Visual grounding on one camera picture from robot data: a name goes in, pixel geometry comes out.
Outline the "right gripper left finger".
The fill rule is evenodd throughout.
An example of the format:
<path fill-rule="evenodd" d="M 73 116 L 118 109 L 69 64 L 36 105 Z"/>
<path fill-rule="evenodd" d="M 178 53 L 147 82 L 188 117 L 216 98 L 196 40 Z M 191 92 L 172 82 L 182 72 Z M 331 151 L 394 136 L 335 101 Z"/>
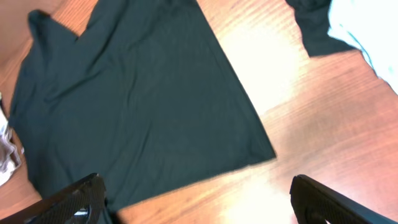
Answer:
<path fill-rule="evenodd" d="M 98 223 L 105 206 L 106 188 L 99 174 L 92 173 L 1 220 L 1 224 Z"/>

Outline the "black t-shirt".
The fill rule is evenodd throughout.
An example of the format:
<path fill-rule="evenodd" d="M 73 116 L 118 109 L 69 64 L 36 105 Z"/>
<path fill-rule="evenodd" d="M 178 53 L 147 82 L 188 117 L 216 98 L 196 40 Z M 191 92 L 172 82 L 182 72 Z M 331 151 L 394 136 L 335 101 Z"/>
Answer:
<path fill-rule="evenodd" d="M 28 22 L 9 122 L 41 196 L 97 173 L 115 212 L 274 158 L 196 1 L 98 1 L 82 35 Z"/>

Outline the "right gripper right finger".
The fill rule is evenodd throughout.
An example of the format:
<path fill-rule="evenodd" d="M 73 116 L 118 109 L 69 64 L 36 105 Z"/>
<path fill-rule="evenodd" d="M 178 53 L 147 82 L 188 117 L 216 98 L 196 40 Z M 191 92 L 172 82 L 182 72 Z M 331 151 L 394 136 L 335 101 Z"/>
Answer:
<path fill-rule="evenodd" d="M 299 224 L 397 224 L 302 174 L 292 179 L 290 202 Z"/>

